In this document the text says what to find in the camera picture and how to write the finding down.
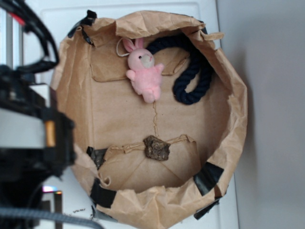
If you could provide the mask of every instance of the pink bunny plush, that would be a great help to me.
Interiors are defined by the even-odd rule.
[[[137,94],[142,95],[146,103],[153,103],[160,99],[161,73],[164,69],[162,63],[154,65],[154,57],[143,48],[144,38],[138,38],[135,43],[130,39],[123,38],[125,49],[130,53],[126,72]]]

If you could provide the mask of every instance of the brown chunk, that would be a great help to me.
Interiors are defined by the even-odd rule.
[[[170,154],[170,145],[167,142],[164,142],[153,135],[150,135],[148,138],[144,139],[146,145],[145,154],[147,157],[156,159],[158,161],[168,160],[168,155]]]

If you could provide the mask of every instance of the gray cable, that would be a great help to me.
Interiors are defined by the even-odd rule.
[[[56,221],[58,223],[70,223],[82,225],[94,229],[104,229],[100,224],[89,220],[77,217],[65,216],[60,213],[51,213],[29,208],[4,208],[0,207],[0,218],[9,219],[46,219]]]

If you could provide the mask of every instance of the black rope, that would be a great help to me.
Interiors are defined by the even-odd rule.
[[[200,53],[198,49],[192,44],[192,42],[184,34],[179,34],[170,37],[161,37],[153,41],[146,48],[152,54],[165,48],[179,47],[190,53],[190,65],[179,76],[173,86],[173,93],[176,100],[191,105],[198,102],[210,88],[212,74],[214,72],[207,59]],[[195,78],[201,68],[200,79],[196,88],[187,93],[185,91],[187,85]]]

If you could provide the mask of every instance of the brown paper bag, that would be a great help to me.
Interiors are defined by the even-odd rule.
[[[96,19],[61,43],[52,87],[58,109],[76,122],[72,169],[96,209],[121,223],[169,228],[226,193],[244,146],[247,90],[223,51],[215,50],[213,40],[222,34],[204,34],[204,27],[185,15],[140,11]],[[117,42],[144,37],[146,46],[179,33],[214,68],[210,89],[191,106],[175,100],[172,86],[189,60],[188,52],[171,48],[155,54],[156,64],[166,66],[162,95],[146,104],[126,78],[127,57],[117,55]],[[195,85],[193,80],[188,90]],[[172,143],[168,161],[144,156],[142,141],[149,135]],[[99,170],[86,154],[89,146],[108,149]]]

